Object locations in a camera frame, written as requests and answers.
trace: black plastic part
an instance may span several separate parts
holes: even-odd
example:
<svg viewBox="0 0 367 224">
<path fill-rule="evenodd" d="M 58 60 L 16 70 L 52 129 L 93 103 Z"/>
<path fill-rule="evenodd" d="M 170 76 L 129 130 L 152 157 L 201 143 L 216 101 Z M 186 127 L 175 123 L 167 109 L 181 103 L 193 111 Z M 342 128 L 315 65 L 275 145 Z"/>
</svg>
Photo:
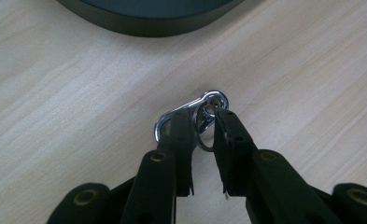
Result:
<svg viewBox="0 0 367 224">
<path fill-rule="evenodd" d="M 196 138 L 189 109 L 179 109 L 171 118 L 169 135 L 162 135 L 157 149 L 170 150 L 176 157 L 176 196 L 194 194 L 191 159 Z"/>
<path fill-rule="evenodd" d="M 80 17 L 126 35 L 184 34 L 224 15 L 243 0 L 58 0 Z"/>
<path fill-rule="evenodd" d="M 247 196 L 250 155 L 257 147 L 233 112 L 218 108 L 215 112 L 213 150 L 223 192 L 227 191 L 231 196 Z"/>
<path fill-rule="evenodd" d="M 109 189 L 102 184 L 89 183 L 72 189 L 52 212 L 47 223 L 102 223 L 109 195 Z"/>
<path fill-rule="evenodd" d="M 254 151 L 250 172 L 275 223 L 342 223 L 279 153 Z"/>
<path fill-rule="evenodd" d="M 110 191 L 109 201 L 104 218 L 102 219 L 104 222 L 101 223 L 119 223 L 125 204 L 127 204 L 131 188 L 134 184 L 134 179 L 135 177 L 125 181 L 123 184 Z"/>
<path fill-rule="evenodd" d="M 140 164 L 120 223 L 175 223 L 175 212 L 174 153 L 152 150 Z"/>
<path fill-rule="evenodd" d="M 339 184 L 334 187 L 332 200 L 335 211 L 344 223 L 367 224 L 367 188 L 358 184 Z"/>
</svg>

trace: black disc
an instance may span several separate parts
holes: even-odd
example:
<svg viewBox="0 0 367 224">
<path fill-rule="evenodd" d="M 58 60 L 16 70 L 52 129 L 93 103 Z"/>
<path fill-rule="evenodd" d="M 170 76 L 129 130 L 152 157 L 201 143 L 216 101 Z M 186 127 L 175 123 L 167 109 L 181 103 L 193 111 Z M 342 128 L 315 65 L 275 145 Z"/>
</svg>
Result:
<svg viewBox="0 0 367 224">
<path fill-rule="evenodd" d="M 216 20 L 243 0 L 58 0 L 108 30 L 136 36 L 180 35 Z"/>
</svg>

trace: metal clip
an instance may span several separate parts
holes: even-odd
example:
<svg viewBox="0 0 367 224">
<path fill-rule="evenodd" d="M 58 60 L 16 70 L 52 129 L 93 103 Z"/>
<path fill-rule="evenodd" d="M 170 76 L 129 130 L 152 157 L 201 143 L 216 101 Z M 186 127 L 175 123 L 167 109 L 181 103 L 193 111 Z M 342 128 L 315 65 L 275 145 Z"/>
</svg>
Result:
<svg viewBox="0 0 367 224">
<path fill-rule="evenodd" d="M 193 114 L 193 125 L 196 135 L 199 135 L 208 129 L 215 122 L 215 115 L 213 108 L 219 107 L 223 109 L 229 108 L 229 101 L 221 91 L 207 91 L 200 98 L 184 104 L 176 109 L 173 109 L 163 115 L 157 120 L 154 126 L 154 135 L 156 141 L 159 142 L 162 135 L 163 126 L 171 120 L 175 111 L 182 108 L 189 108 Z M 211 148 L 206 147 L 199 138 L 198 146 L 205 151 L 212 151 Z"/>
</svg>

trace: light wood surface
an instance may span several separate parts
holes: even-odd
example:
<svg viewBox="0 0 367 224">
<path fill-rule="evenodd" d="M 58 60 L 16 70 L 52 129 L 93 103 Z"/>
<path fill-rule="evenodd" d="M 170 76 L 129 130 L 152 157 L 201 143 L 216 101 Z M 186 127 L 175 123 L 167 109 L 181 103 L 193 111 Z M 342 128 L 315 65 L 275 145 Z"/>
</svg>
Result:
<svg viewBox="0 0 367 224">
<path fill-rule="evenodd" d="M 246 0 L 205 28 L 120 35 L 54 0 L 0 1 L 0 223 L 45 223 L 72 188 L 114 188 L 155 120 L 223 91 L 260 148 L 311 185 L 367 186 L 367 1 Z M 193 155 L 177 223 L 248 223 L 214 156 Z"/>
</svg>

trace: silver metal ring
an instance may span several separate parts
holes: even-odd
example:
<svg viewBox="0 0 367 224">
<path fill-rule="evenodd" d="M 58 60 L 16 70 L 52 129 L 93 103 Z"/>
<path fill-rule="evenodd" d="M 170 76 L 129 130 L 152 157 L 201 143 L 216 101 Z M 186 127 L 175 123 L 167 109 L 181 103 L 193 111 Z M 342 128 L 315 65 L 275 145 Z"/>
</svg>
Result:
<svg viewBox="0 0 367 224">
<path fill-rule="evenodd" d="M 195 113 L 196 116 L 193 117 L 193 125 L 195 125 L 194 129 L 197 132 L 196 135 L 199 136 L 201 133 L 203 133 L 215 122 L 215 115 L 206 109 L 206 105 L 202 106 L 201 109 L 198 109 L 199 105 L 202 105 L 204 103 L 206 103 L 206 105 L 212 105 L 222 109 L 229 108 L 229 101 L 221 91 L 207 91 L 200 98 L 161 115 L 154 126 L 154 136 L 156 138 L 156 141 L 160 141 L 162 128 L 168 121 L 171 120 L 173 113 L 182 108 L 189 108 L 192 111 L 192 114 Z M 203 145 L 200 145 L 200 148 L 205 147 L 202 141 L 199 141 L 199 144 Z"/>
</svg>

